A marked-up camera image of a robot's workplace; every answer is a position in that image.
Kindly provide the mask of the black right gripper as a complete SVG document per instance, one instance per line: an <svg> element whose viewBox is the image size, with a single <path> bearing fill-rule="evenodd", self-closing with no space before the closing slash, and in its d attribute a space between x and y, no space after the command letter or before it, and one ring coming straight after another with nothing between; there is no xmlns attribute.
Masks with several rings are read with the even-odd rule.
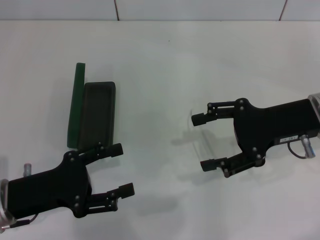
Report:
<svg viewBox="0 0 320 240"><path fill-rule="evenodd" d="M302 135L313 138L319 132L319 119L309 99L267 108L255 107L246 98L209 102L207 112L192 115L191 121L201 126L230 118L242 153L200 162L204 172L221 169L225 178L263 165L263 158L273 146L298 141Z"/></svg>

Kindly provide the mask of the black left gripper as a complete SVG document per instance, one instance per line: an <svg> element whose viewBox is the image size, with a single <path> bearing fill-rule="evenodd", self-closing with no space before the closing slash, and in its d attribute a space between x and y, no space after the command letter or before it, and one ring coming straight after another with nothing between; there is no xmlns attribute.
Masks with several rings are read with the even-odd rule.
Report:
<svg viewBox="0 0 320 240"><path fill-rule="evenodd" d="M87 198L91 183L86 165L123 154L121 143L103 146L100 142L80 154L76 151L66 152L57 167L9 181L8 211L15 218L25 218L60 207L70 209L76 218L116 212L119 198L135 195L133 183Z"/></svg>

